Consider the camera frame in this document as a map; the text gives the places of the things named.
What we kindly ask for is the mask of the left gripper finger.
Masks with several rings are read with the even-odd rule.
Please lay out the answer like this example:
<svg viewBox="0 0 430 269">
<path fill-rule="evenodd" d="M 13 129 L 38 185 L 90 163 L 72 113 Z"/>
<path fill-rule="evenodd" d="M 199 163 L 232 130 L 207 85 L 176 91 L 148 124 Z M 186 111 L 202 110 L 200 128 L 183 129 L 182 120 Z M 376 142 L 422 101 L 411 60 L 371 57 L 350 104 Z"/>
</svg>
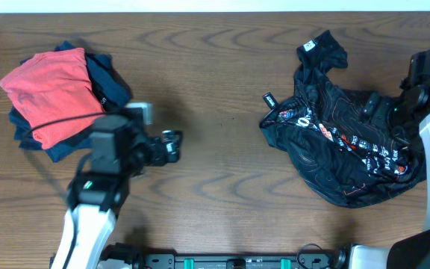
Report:
<svg viewBox="0 0 430 269">
<path fill-rule="evenodd" d="M 166 159 L 168 163 L 176 163 L 180 159 L 180 149 L 178 142 L 166 143 Z"/>
<path fill-rule="evenodd" d="M 180 143 L 182 142 L 182 131 L 179 131 L 179 130 L 162 131 L 162 139 L 164 143 Z"/>
</svg>

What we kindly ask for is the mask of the black printed cycling jersey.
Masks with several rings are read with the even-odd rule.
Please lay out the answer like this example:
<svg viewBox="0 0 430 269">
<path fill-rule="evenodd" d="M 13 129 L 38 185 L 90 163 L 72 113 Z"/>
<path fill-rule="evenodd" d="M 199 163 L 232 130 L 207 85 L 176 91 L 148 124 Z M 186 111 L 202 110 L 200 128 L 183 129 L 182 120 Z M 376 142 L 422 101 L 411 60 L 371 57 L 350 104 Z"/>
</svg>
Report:
<svg viewBox="0 0 430 269">
<path fill-rule="evenodd" d="M 426 159 L 413 126 L 376 129 L 360 122 L 375 91 L 347 90 L 328 72 L 348 67 L 330 31 L 297 48 L 293 95 L 282 103 L 264 95 L 270 112 L 259 127 L 267 143 L 286 152 L 305 183 L 327 202 L 362 208 L 392 199 L 426 180 Z"/>
</svg>

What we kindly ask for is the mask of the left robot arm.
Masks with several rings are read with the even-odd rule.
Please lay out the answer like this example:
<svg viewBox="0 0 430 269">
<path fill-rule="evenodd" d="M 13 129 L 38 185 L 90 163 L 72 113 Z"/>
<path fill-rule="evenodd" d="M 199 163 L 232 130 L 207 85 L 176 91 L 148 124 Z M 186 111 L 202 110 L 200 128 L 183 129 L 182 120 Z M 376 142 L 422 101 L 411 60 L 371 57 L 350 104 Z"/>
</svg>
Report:
<svg viewBox="0 0 430 269">
<path fill-rule="evenodd" d="M 52 268 L 144 268 L 143 254 L 126 244 L 108 244 L 130 180 L 144 167 L 161 167 L 180 158 L 180 131 L 150 137 L 143 115 L 109 114 L 94 121 L 91 152 L 70 182 L 63 234 Z"/>
</svg>

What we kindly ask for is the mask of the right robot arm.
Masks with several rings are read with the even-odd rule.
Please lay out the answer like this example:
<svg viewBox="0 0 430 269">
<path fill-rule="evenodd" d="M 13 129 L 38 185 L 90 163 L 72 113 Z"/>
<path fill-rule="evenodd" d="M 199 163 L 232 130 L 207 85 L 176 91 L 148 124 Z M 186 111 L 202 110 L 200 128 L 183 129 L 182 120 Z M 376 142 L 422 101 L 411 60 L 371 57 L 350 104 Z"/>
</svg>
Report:
<svg viewBox="0 0 430 269">
<path fill-rule="evenodd" d="M 426 157 L 427 211 L 423 231 L 392 247 L 352 245 L 340 253 L 342 268 L 430 268 L 430 50 L 411 57 L 402 94 L 390 109 L 390 127 L 410 123 L 422 141 Z"/>
</svg>

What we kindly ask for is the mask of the folded navy blue shirt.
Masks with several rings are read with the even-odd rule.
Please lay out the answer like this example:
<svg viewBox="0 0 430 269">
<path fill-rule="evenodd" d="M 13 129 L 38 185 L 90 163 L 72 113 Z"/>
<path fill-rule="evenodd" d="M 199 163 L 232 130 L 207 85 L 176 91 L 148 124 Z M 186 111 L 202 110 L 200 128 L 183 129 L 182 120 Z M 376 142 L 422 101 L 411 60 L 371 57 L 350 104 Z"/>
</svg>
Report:
<svg viewBox="0 0 430 269">
<path fill-rule="evenodd" d="M 111 56 L 86 52 L 85 58 L 93 92 L 102 107 L 106 111 L 112 111 L 127 105 L 132 94 L 113 69 Z M 8 116 L 9 121 L 16 127 L 13 138 L 19 141 L 19 148 L 41 151 L 43 149 L 41 142 L 33 139 L 28 133 L 31 128 L 29 122 L 15 108 L 11 108 Z M 76 150 L 89 148 L 89 134 L 90 130 L 85 129 L 47 149 L 46 154 L 57 163 Z"/>
</svg>

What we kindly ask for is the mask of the folded red shirt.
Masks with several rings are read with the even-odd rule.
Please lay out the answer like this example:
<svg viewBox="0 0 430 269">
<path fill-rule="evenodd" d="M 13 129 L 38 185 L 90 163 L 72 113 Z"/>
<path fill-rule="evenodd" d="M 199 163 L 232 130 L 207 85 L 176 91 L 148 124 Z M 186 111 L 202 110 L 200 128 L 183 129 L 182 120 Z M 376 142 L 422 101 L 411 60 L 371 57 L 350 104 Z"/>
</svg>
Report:
<svg viewBox="0 0 430 269">
<path fill-rule="evenodd" d="M 83 131 L 104 111 L 93 94 L 82 48 L 35 54 L 7 74 L 0 87 L 32 128 L 87 115 L 35 130 L 33 138 L 43 149 Z"/>
</svg>

